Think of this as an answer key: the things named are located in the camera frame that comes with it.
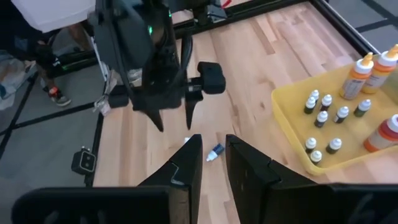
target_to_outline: sneaker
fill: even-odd
[[[44,88],[44,91],[49,94],[51,100],[55,102],[55,104],[57,104],[58,106],[66,106],[71,102],[71,99],[64,96],[57,87],[53,87],[51,88],[51,90],[49,90],[48,88]]]

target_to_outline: small dropper bottle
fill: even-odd
[[[319,112],[317,119],[314,122],[315,127],[322,128],[327,119],[328,119],[328,112],[326,111]]]
[[[335,116],[335,119],[334,119],[333,121],[334,121],[335,123],[337,123],[337,124],[342,123],[342,122],[346,119],[346,117],[348,116],[348,113],[349,113],[349,109],[348,109],[347,106],[341,107],[341,108],[337,111],[336,116]]]
[[[216,145],[207,155],[206,161],[213,161],[215,160],[223,151],[225,150],[224,146],[221,144]]]
[[[312,91],[311,94],[310,94],[310,97],[311,97],[311,96],[314,97],[314,99],[315,99],[315,104],[318,103],[319,91],[318,91],[318,90]]]
[[[317,146],[317,140],[315,138],[308,138],[305,141],[305,152],[311,153]]]
[[[326,147],[326,152],[334,154],[341,148],[342,144],[340,138],[335,138],[329,142],[329,145]]]
[[[331,95],[327,94],[322,98],[321,105],[320,105],[320,111],[328,111],[330,105],[331,105],[332,97]]]
[[[311,96],[307,102],[305,103],[304,113],[312,114],[313,109],[315,108],[315,98]]]
[[[371,108],[371,104],[371,100],[369,99],[360,102],[354,110],[354,116],[357,118],[362,117]]]
[[[310,160],[314,165],[317,165],[322,160],[322,152],[316,150],[310,154]]]

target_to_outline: glue bottle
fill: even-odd
[[[211,150],[209,152],[209,154],[207,155],[206,161],[213,161],[214,159],[216,159],[223,151],[225,150],[224,146],[222,146],[221,144],[216,145],[216,147],[214,147],[213,150]]]
[[[398,44],[388,52],[383,52],[374,65],[372,75],[362,87],[363,93],[375,93],[387,80],[388,76],[396,68],[398,61]]]
[[[346,100],[354,99],[361,91],[366,80],[371,75],[373,68],[373,53],[368,53],[363,59],[359,59],[354,68],[349,72],[348,78],[345,80],[340,90],[340,96]]]
[[[363,146],[369,152],[376,152],[398,143],[398,114],[383,121],[379,127],[365,140]]]

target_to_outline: wooden table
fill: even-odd
[[[203,157],[226,134],[235,134],[264,154],[308,176],[272,115],[273,89],[319,75],[359,58],[358,53],[312,5],[302,3],[194,36],[188,68],[197,76],[199,61],[223,67],[226,91],[205,95],[193,115],[191,130],[185,111],[162,112],[160,133],[131,105],[104,119],[94,186],[135,186],[178,150],[185,137],[200,133]],[[312,177],[316,182],[397,182],[398,155]],[[225,157],[204,162],[199,223],[239,223],[226,175]]]

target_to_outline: floor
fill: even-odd
[[[330,4],[379,51],[397,43],[398,2],[330,0]],[[62,48],[71,43],[65,33],[55,45]],[[28,190],[84,186],[83,177],[70,170],[70,163],[73,153],[81,146],[92,146],[98,116],[92,109],[68,113],[71,108],[86,105],[100,97],[103,79],[99,67],[94,66],[60,77],[56,82],[73,100],[70,106],[59,108],[54,105],[36,80],[29,95],[25,95],[29,89],[26,83],[17,92],[14,106],[0,111],[0,223],[9,223],[8,214],[13,201]],[[24,98],[26,103],[18,111]],[[61,111],[66,111],[66,115],[15,129],[10,136],[4,135],[4,130],[12,122],[29,124],[26,121],[36,121]],[[19,114],[17,120],[14,119],[16,112]]]

